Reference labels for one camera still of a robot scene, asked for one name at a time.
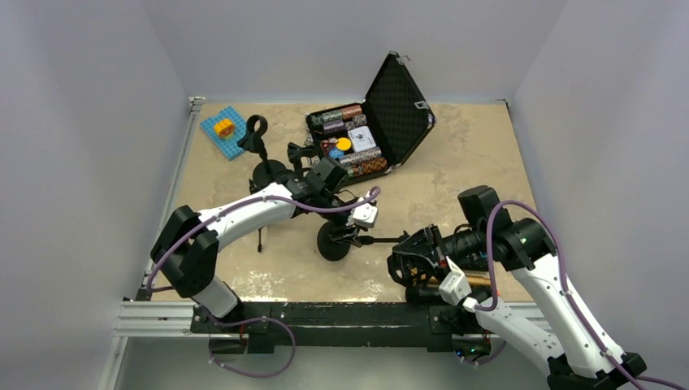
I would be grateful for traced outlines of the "gold microphone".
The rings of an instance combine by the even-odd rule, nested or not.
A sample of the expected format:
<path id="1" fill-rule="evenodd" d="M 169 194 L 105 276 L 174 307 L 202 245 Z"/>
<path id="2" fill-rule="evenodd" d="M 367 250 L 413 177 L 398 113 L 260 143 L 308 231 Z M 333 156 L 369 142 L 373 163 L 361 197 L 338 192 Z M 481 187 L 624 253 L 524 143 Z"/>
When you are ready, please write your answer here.
<path id="1" fill-rule="evenodd" d="M 467 274 L 464 274 L 463 276 L 472 288 L 476 287 L 476 286 L 485 286 L 485 287 L 491 287 L 492 286 L 491 280 L 487 277 L 480 276 L 480 275 L 467 275 Z M 440 279 L 438 279 L 434 275 L 429 275 L 429 274 L 414 275 L 413 281 L 411 282 L 412 287 L 422 286 L 422 285 L 439 286 L 440 284 L 441 284 Z"/>

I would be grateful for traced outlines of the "black tripod mic stand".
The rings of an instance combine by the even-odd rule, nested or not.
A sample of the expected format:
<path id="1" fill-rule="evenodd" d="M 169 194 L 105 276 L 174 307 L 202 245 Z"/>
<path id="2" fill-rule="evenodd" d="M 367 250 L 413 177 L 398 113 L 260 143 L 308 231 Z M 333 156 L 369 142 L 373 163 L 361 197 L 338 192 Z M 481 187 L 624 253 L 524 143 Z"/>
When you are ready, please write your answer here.
<path id="1" fill-rule="evenodd" d="M 295 193 L 300 191 L 301 179 L 291 170 L 283 169 L 272 175 L 258 173 L 249 179 L 249 192 L 256 202 L 247 206 L 249 232 L 259 231 L 258 247 L 262 249 L 261 230 L 273 223 L 283 222 L 299 214 Z"/>

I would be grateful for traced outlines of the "shock-mount round-base stand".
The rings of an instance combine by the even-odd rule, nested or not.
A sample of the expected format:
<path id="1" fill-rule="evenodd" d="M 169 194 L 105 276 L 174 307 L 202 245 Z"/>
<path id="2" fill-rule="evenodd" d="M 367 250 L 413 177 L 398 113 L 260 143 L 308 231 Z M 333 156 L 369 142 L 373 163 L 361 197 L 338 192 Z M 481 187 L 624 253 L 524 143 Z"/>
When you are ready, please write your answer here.
<path id="1" fill-rule="evenodd" d="M 416 232 L 404 231 L 401 235 L 394 237 L 371 236 L 362 232 L 360 237 L 363 246 L 358 248 L 332 242 L 328 238 L 332 224 L 332 222 L 325 223 L 319 229 L 316 238 L 318 253 L 328 261 L 337 262 L 344 259 L 351 249 L 367 251 L 371 247 L 382 256 L 383 265 L 390 279 L 403 287 L 412 287 L 411 282 L 417 274 L 434 275 L 441 281 L 448 274 L 448 272 L 430 272 L 425 268 L 425 255 L 428 251 L 425 238 L 426 227 Z"/>

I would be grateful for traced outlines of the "black microphone orange end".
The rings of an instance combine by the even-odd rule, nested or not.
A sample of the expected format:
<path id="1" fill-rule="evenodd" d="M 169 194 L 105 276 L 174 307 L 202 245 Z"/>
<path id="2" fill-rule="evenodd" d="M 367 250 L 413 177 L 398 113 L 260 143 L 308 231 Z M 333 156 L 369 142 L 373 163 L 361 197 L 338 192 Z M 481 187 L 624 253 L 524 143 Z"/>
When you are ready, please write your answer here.
<path id="1" fill-rule="evenodd" d="M 493 297 L 492 290 L 488 286 L 478 285 L 472 288 L 471 293 L 461 300 L 465 301 L 473 297 L 477 302 L 481 302 L 489 297 Z M 411 305 L 431 305 L 444 304 L 437 287 L 415 286 L 405 290 L 405 301 Z"/>

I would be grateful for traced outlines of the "black round-base mic stand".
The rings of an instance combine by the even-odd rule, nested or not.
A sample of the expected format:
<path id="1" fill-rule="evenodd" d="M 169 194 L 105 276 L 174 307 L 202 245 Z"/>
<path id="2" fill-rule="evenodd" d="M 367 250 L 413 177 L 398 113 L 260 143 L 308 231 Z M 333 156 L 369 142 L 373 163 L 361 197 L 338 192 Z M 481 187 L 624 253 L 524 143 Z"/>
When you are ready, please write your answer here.
<path id="1" fill-rule="evenodd" d="M 251 115 L 246 121 L 246 133 L 237 142 L 244 151 L 257 154 L 261 162 L 253 169 L 251 183 L 254 187 L 262 189 L 269 185 L 275 175 L 284 171 L 286 166 L 274 159 L 268 158 L 267 148 L 262 136 L 267 132 L 267 119 L 261 115 Z"/>

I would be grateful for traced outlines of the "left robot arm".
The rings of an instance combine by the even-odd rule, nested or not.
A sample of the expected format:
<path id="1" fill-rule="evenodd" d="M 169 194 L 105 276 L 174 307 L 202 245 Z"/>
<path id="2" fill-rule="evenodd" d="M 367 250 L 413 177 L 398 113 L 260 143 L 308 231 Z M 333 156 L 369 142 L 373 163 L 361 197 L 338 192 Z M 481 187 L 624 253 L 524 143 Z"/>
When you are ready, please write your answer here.
<path id="1" fill-rule="evenodd" d="M 315 213 L 343 228 L 373 227 L 380 187 L 342 201 L 337 192 L 347 176 L 339 162 L 323 158 L 305 173 L 277 172 L 266 187 L 227 205 L 201 211 L 181 206 L 154 242 L 150 274 L 163 273 L 171 289 L 203 306 L 221 332 L 233 332 L 242 321 L 241 299 L 215 274 L 219 253 L 243 236 L 302 214 Z"/>

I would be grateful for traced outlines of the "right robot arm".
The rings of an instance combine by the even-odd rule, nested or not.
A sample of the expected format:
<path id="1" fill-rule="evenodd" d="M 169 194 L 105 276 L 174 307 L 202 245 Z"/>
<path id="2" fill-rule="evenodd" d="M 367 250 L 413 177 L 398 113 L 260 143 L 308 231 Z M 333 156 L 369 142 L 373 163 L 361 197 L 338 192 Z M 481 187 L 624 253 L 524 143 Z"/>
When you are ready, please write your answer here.
<path id="1" fill-rule="evenodd" d="M 498 335 L 534 363 L 551 389 L 617 389 L 639 385 L 647 365 L 625 351 L 599 324 L 566 272 L 564 255 L 550 227 L 537 215 L 513 221 L 496 190 L 480 185 L 461 192 L 458 201 L 469 223 L 458 243 L 442 254 L 448 274 L 440 297 L 457 307 L 458 324 Z M 548 322 L 545 331 L 516 314 L 498 297 L 472 289 L 457 260 L 484 253 L 490 273 L 500 263 L 530 294 Z"/>

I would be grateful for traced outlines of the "red triangular token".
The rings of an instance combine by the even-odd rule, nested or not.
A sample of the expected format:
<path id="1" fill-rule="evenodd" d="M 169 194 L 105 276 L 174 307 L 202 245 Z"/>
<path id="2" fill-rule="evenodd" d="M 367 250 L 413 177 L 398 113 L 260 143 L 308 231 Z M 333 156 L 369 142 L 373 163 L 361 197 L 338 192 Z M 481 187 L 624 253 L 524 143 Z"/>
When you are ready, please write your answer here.
<path id="1" fill-rule="evenodd" d="M 328 153 L 330 152 L 330 150 L 336 148 L 336 142 L 337 142 L 336 138 L 331 138 L 331 139 L 326 139 L 326 140 L 320 141 L 320 145 L 321 145 L 325 155 L 328 156 Z"/>

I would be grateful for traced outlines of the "yellow dealer chip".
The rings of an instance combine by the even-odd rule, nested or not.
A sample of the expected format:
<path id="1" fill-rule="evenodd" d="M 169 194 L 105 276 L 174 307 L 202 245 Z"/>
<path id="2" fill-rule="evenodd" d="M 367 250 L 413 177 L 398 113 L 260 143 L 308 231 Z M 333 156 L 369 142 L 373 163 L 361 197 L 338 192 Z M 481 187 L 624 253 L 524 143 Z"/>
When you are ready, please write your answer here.
<path id="1" fill-rule="evenodd" d="M 340 151 L 346 152 L 352 148 L 352 142 L 347 137 L 341 137 L 336 142 L 336 148 Z"/>

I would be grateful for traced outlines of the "black poker chip case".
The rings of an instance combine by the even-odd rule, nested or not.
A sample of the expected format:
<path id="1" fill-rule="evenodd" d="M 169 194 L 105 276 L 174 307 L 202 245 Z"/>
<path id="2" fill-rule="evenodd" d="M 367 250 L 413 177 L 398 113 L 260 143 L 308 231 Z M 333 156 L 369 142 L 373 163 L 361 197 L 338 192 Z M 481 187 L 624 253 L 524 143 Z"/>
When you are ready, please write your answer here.
<path id="1" fill-rule="evenodd" d="M 403 165 L 427 134 L 436 117 L 408 72 L 403 58 L 388 53 L 362 102 L 351 103 L 305 116 L 308 140 L 325 155 L 320 141 L 348 138 L 348 130 L 368 126 L 376 147 L 361 152 L 352 148 L 335 159 L 348 173 L 342 187 L 387 175 Z"/>

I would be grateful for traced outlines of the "white playing card deck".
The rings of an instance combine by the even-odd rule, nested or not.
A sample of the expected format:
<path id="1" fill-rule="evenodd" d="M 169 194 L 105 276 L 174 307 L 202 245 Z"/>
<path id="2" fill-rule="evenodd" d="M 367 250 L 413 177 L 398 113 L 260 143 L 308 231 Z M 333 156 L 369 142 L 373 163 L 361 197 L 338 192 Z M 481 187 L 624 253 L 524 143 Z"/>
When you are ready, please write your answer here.
<path id="1" fill-rule="evenodd" d="M 368 126 L 361 126 L 348 130 L 348 138 L 354 152 L 370 150 L 376 147 L 375 139 Z"/>

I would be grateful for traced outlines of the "blue building baseplate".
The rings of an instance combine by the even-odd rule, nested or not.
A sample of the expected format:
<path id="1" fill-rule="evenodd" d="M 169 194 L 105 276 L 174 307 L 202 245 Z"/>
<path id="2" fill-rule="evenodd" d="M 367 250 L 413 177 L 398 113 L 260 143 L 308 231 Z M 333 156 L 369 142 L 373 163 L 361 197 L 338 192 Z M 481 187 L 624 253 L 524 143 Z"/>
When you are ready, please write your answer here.
<path id="1" fill-rule="evenodd" d="M 200 127 L 228 161 L 245 152 L 238 141 L 247 133 L 246 119 L 232 106 L 226 106 L 218 114 L 202 120 Z"/>

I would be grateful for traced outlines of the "yellow orange toy brick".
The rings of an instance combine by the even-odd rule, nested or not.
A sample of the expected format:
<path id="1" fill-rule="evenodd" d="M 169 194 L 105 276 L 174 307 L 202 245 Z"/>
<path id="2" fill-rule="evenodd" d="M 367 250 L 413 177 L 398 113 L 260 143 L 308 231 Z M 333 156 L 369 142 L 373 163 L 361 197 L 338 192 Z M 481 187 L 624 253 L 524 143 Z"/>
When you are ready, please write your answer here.
<path id="1" fill-rule="evenodd" d="M 233 137 L 236 131 L 236 125 L 231 119 L 221 119 L 214 126 L 215 135 L 222 140 L 227 140 Z"/>

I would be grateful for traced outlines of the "black front mounting rail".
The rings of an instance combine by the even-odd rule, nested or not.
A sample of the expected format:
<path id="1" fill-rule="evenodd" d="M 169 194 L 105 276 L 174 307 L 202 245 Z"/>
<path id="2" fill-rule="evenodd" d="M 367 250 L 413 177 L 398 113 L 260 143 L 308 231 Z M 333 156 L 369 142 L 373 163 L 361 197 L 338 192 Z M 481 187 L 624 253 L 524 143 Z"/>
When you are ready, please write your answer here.
<path id="1" fill-rule="evenodd" d="M 230 343 L 248 353 L 290 345 L 450 352 L 460 339 L 481 334 L 473 319 L 450 305 L 404 302 L 246 302 L 216 321 L 196 308 L 190 330 L 209 336 L 220 353 L 229 352 Z"/>

